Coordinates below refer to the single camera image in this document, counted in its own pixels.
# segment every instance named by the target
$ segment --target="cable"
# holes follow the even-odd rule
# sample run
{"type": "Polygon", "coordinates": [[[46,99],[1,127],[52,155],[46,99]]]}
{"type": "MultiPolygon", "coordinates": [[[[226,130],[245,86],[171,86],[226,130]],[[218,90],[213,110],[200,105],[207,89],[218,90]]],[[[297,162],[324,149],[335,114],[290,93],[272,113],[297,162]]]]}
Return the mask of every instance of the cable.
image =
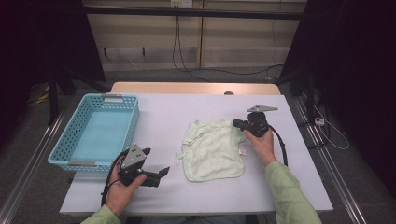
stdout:
{"type": "Polygon", "coordinates": [[[280,148],[282,149],[283,164],[288,166],[288,154],[286,153],[285,144],[283,143],[282,138],[273,126],[268,124],[268,127],[276,134],[277,139],[279,140],[280,148]]]}
{"type": "Polygon", "coordinates": [[[202,77],[197,77],[197,76],[193,75],[191,72],[195,72],[195,71],[215,71],[215,72],[222,72],[222,73],[232,74],[232,75],[236,75],[236,76],[249,76],[249,75],[257,75],[257,74],[259,74],[259,73],[266,72],[266,71],[268,71],[268,70],[270,70],[270,69],[272,69],[272,68],[278,68],[279,66],[282,66],[282,65],[283,65],[283,63],[274,64],[274,65],[272,65],[272,66],[266,67],[266,68],[264,68],[264,69],[262,69],[262,70],[259,70],[259,71],[257,71],[257,72],[251,72],[251,73],[235,73],[235,72],[229,72],[229,71],[225,71],[225,70],[221,70],[221,69],[216,69],[216,68],[196,68],[196,69],[190,69],[190,70],[189,70],[189,69],[186,67],[186,65],[184,64],[184,59],[183,59],[183,55],[182,55],[182,52],[181,52],[180,24],[179,24],[179,21],[178,21],[178,16],[176,16],[176,24],[175,24],[175,41],[174,41],[174,47],[173,47],[173,52],[172,52],[172,60],[173,60],[174,67],[176,68],[177,71],[179,71],[179,72],[187,72],[187,73],[189,73],[190,76],[195,77],[195,78],[198,78],[198,79],[201,79],[201,80],[206,81],[206,82],[211,82],[211,81],[208,80],[208,79],[202,78],[202,77]],[[178,67],[176,66],[176,62],[175,62],[175,51],[176,51],[176,44],[177,44],[177,42],[178,42],[179,55],[180,55],[181,62],[182,62],[182,64],[183,64],[184,70],[178,68],[178,67]]]}
{"type": "Polygon", "coordinates": [[[120,155],[118,155],[117,158],[116,158],[116,159],[113,161],[113,163],[111,164],[111,168],[110,168],[110,171],[108,172],[107,180],[106,180],[106,183],[105,183],[105,188],[103,189],[103,192],[102,192],[101,206],[103,206],[103,205],[106,203],[107,194],[108,194],[108,189],[109,189],[114,183],[116,183],[117,181],[119,181],[119,179],[117,179],[117,180],[111,182],[111,184],[108,184],[108,182],[110,181],[111,174],[113,173],[114,166],[116,166],[117,161],[118,161],[122,156],[125,156],[126,154],[128,154],[128,151],[129,151],[129,150],[125,150],[125,151],[121,152],[120,155]]]}
{"type": "Polygon", "coordinates": [[[326,119],[324,118],[324,116],[320,113],[320,111],[318,110],[318,108],[314,105],[314,108],[315,108],[315,110],[317,111],[317,113],[332,127],[332,128],[334,128],[338,133],[340,133],[340,135],[345,139],[345,141],[346,141],[346,147],[339,147],[339,146],[337,146],[334,142],[332,142],[331,140],[330,140],[330,134],[331,134],[331,132],[330,132],[330,126],[328,126],[328,134],[326,134],[325,132],[323,132],[323,130],[321,129],[321,126],[319,126],[319,130],[320,130],[320,132],[324,135],[324,137],[326,138],[326,140],[328,141],[328,142],[330,142],[330,144],[332,144],[334,147],[336,147],[336,148],[338,148],[338,149],[342,149],[342,150],[346,150],[346,149],[348,149],[349,148],[349,142],[347,141],[347,138],[337,129],[337,128],[335,128],[334,127],[334,125],[332,125],[330,122],[329,122],[329,113],[327,113],[327,107],[325,106],[325,111],[326,111],[326,119]]]}
{"type": "MultiPolygon", "coordinates": [[[[318,113],[322,116],[322,114],[320,113],[320,111],[317,109],[317,107],[314,105],[314,108],[318,111],[318,113]]],[[[321,127],[319,126],[319,130],[323,133],[323,135],[324,135],[324,137],[334,146],[334,147],[336,147],[336,148],[338,148],[338,149],[342,149],[342,150],[346,150],[346,149],[348,149],[349,148],[349,142],[347,141],[347,138],[340,132],[340,131],[338,131],[338,129],[336,129],[329,121],[327,121],[323,116],[322,116],[322,118],[330,125],[330,126],[332,126],[338,133],[340,133],[340,135],[346,140],[346,147],[339,147],[339,146],[337,146],[334,142],[332,142],[331,140],[330,140],[330,138],[329,137],[327,137],[327,135],[323,132],[323,130],[321,129],[321,127]]]]}
{"type": "Polygon", "coordinates": [[[189,75],[192,76],[192,77],[201,79],[202,81],[211,82],[210,80],[207,80],[207,79],[205,79],[205,78],[197,77],[197,76],[193,75],[193,74],[187,69],[186,64],[184,64],[183,54],[181,53],[180,24],[179,24],[179,22],[178,22],[178,16],[176,16],[175,21],[176,21],[176,24],[175,24],[175,41],[174,41],[174,48],[173,48],[173,52],[172,52],[172,60],[173,60],[173,64],[174,64],[176,70],[177,70],[177,71],[180,71],[180,72],[188,72],[189,75]],[[180,54],[181,62],[182,62],[182,64],[183,64],[183,67],[184,67],[185,70],[179,69],[179,68],[176,66],[176,63],[175,63],[175,48],[176,48],[176,42],[177,42],[177,41],[178,41],[178,51],[179,51],[179,54],[180,54]]]}

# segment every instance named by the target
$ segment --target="person's right hand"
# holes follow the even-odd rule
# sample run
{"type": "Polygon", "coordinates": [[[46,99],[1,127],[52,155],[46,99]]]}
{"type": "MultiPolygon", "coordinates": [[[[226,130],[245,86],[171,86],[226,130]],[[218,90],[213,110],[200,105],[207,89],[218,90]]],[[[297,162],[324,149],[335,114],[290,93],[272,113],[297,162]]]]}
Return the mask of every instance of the person's right hand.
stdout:
{"type": "Polygon", "coordinates": [[[265,135],[260,138],[254,136],[248,130],[244,130],[244,134],[247,139],[250,140],[254,150],[256,151],[256,154],[259,156],[264,166],[276,161],[274,154],[274,135],[271,130],[266,132],[265,135]]]}

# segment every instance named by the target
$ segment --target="white cloth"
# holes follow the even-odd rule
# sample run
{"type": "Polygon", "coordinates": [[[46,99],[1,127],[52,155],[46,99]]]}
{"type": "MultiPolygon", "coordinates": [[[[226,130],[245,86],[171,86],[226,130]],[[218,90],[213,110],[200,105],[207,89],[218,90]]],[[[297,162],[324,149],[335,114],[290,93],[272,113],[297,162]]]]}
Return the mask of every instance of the white cloth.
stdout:
{"type": "Polygon", "coordinates": [[[182,143],[183,167],[191,182],[238,177],[245,171],[239,143],[246,137],[230,120],[191,122],[182,143]]]}

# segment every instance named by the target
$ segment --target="blue plastic basket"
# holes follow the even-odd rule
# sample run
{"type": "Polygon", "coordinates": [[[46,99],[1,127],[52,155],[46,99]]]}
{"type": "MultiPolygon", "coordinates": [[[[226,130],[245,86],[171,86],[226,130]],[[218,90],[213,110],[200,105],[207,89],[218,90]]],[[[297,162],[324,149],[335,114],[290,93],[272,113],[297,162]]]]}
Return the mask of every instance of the blue plastic basket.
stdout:
{"type": "Polygon", "coordinates": [[[85,95],[50,153],[49,163],[66,171],[108,172],[114,159],[132,144],[138,117],[136,96],[85,95]]]}

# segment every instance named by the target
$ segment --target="light green shirt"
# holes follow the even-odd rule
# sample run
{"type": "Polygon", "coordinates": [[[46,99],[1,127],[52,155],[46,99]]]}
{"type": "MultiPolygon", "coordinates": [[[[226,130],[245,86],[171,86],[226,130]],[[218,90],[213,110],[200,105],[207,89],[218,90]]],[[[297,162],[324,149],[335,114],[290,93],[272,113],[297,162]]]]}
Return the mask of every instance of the light green shirt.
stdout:
{"type": "Polygon", "coordinates": [[[277,224],[321,223],[317,212],[301,192],[300,182],[287,166],[273,161],[265,167],[265,173],[274,197],[277,224]]]}
{"type": "Polygon", "coordinates": [[[121,224],[119,218],[106,206],[103,205],[92,216],[85,219],[81,224],[121,224]]]}

